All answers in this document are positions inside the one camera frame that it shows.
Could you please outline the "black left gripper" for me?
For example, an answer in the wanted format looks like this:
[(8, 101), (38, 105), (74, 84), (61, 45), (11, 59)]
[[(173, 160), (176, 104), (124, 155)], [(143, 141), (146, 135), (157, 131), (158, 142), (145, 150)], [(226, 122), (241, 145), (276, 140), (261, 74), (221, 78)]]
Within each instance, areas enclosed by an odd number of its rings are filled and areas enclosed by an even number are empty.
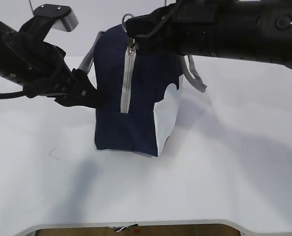
[(71, 73), (64, 62), (65, 51), (44, 42), (43, 36), (13, 31), (2, 40), (25, 64), (21, 85), (26, 97), (56, 97), (55, 102), (64, 107), (96, 109), (104, 105), (104, 94), (92, 85), (87, 73), (81, 69), (73, 69)]

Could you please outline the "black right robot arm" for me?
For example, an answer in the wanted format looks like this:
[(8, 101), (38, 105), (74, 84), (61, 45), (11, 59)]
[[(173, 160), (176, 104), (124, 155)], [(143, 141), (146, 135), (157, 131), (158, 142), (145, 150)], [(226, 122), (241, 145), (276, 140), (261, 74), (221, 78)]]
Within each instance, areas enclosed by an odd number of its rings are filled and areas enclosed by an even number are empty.
[(142, 55), (238, 59), (292, 70), (292, 0), (178, 0), (125, 26)]

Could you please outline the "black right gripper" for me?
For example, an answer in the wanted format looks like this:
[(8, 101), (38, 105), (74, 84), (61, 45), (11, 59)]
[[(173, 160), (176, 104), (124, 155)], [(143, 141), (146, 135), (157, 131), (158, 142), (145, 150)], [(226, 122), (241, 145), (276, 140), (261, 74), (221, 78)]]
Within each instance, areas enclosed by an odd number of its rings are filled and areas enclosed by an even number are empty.
[(126, 31), (141, 55), (181, 55), (187, 37), (200, 36), (202, 27), (214, 24), (218, 6), (217, 0), (177, 0), (126, 20)]

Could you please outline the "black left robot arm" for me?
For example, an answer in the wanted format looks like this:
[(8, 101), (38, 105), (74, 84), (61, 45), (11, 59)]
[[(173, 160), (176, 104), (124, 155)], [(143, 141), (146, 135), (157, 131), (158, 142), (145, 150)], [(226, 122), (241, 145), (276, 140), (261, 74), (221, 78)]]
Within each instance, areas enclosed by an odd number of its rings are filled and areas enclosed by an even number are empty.
[(34, 13), (19, 31), (0, 21), (0, 77), (22, 87), (21, 91), (0, 93), (0, 99), (45, 96), (64, 107), (97, 109), (103, 105), (104, 96), (87, 73), (70, 69), (64, 60), (66, 52), (44, 40), (63, 17), (62, 13)]

